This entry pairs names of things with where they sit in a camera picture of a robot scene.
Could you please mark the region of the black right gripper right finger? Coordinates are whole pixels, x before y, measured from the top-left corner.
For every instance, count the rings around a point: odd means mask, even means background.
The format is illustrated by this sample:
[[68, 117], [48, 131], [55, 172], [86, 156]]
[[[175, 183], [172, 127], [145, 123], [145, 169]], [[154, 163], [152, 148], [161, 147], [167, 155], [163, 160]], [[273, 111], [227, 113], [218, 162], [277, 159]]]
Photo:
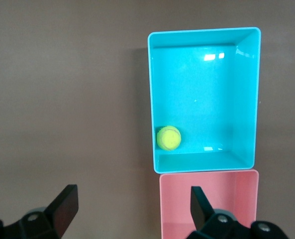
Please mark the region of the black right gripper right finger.
[[250, 227], [240, 224], [230, 212], [214, 210], [200, 186], [191, 187], [191, 215], [196, 230], [189, 239], [285, 239], [277, 225], [254, 221]]

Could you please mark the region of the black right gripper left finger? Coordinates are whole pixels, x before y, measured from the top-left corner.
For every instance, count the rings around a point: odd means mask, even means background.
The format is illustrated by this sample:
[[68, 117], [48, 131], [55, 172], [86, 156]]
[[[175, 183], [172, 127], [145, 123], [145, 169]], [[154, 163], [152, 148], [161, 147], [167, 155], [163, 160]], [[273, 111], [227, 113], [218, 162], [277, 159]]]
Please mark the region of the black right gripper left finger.
[[0, 220], [0, 239], [60, 239], [78, 210], [78, 187], [67, 185], [43, 211], [30, 212], [8, 226]]

